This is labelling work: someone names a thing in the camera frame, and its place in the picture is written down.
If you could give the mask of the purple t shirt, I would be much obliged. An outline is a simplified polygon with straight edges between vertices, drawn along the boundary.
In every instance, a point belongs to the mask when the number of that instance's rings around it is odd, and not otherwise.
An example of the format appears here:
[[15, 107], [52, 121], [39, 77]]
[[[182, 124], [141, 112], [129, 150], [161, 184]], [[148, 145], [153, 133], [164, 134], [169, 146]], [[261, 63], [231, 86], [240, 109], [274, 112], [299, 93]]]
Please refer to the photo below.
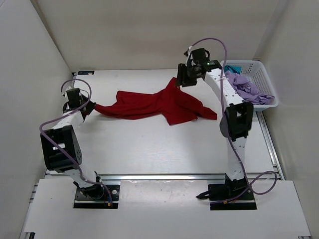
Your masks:
[[254, 83], [243, 75], [226, 71], [225, 76], [235, 92], [246, 102], [251, 102], [254, 105], [268, 105], [275, 98], [272, 95], [262, 93]]

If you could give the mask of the red t shirt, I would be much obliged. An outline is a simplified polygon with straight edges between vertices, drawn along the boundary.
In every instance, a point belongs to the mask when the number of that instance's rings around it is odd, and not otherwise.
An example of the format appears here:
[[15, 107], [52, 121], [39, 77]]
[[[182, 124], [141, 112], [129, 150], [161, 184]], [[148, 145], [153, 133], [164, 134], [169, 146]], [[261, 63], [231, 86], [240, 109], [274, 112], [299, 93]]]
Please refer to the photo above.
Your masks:
[[198, 117], [217, 120], [217, 113], [192, 95], [183, 92], [172, 78], [167, 86], [154, 94], [118, 91], [111, 106], [95, 105], [100, 114], [125, 120], [139, 120], [163, 115], [169, 125], [185, 123]]

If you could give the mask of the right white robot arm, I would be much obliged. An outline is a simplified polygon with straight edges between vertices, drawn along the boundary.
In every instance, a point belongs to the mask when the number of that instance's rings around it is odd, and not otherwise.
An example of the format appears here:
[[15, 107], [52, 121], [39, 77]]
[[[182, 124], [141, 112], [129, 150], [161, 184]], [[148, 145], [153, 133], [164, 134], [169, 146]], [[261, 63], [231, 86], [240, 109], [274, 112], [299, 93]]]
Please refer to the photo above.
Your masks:
[[188, 49], [186, 62], [179, 64], [177, 86], [195, 86], [202, 79], [221, 103], [220, 131], [227, 142], [227, 165], [225, 181], [206, 194], [213, 204], [227, 204], [240, 198], [249, 189], [245, 162], [245, 146], [252, 127], [253, 104], [246, 102], [234, 90], [226, 78], [224, 63], [210, 59], [204, 48]]

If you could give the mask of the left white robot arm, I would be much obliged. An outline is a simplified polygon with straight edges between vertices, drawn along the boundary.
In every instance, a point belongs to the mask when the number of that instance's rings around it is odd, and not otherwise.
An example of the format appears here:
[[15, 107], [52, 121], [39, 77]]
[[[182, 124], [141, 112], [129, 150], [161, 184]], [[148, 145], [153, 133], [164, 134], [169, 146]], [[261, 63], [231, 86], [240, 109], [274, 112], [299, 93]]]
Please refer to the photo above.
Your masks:
[[105, 188], [97, 185], [101, 177], [83, 164], [82, 151], [75, 129], [79, 127], [92, 110], [95, 103], [81, 94], [79, 88], [69, 89], [64, 94], [68, 102], [63, 106], [63, 119], [40, 135], [45, 166], [72, 178], [77, 189], [92, 200], [100, 200]]

